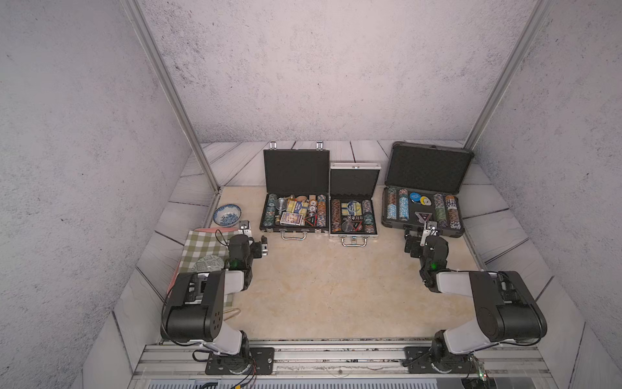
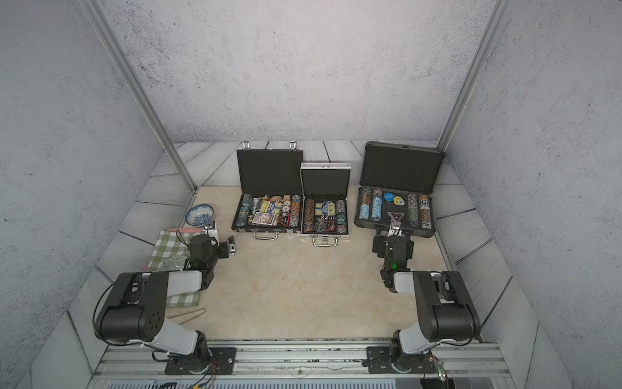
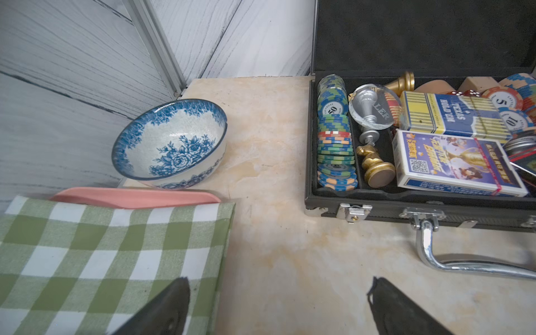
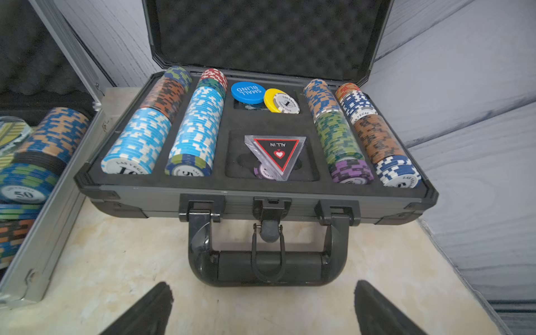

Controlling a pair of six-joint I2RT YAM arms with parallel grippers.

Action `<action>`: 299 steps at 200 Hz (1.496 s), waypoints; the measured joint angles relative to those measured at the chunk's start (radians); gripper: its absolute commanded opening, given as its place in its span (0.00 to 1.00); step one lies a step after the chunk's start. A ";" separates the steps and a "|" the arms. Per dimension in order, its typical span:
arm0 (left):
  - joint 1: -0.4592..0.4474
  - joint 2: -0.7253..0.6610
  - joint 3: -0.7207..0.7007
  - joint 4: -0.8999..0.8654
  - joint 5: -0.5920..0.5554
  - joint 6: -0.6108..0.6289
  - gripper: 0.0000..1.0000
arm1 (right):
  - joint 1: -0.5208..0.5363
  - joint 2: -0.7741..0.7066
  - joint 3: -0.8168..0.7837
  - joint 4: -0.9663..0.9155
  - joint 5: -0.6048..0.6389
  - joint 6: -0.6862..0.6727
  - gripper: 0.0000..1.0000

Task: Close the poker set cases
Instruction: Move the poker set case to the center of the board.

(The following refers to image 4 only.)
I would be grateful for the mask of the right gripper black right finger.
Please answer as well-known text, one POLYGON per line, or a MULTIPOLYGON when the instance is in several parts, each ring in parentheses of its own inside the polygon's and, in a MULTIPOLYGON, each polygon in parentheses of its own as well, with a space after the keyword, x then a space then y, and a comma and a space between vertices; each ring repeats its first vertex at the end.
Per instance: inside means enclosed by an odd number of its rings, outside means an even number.
POLYGON ((368 281, 357 282, 354 296, 361 334, 427 334, 368 281))

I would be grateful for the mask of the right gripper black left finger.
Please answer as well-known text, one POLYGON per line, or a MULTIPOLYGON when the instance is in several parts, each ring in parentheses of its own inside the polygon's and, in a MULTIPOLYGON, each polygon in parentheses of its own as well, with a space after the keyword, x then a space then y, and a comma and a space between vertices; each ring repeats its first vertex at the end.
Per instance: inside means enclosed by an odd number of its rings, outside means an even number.
POLYGON ((173 302, 173 292, 170 286, 162 281, 101 334, 165 334, 173 302))

